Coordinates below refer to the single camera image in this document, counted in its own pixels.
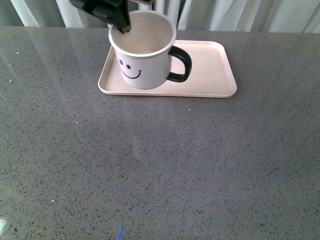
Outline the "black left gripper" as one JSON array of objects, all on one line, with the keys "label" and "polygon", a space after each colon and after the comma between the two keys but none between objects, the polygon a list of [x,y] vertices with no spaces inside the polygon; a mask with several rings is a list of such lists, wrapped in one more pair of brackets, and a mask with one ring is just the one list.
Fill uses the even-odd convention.
[{"label": "black left gripper", "polygon": [[131,30],[128,0],[71,0],[76,8],[92,13],[94,17],[113,25],[122,33]]}]

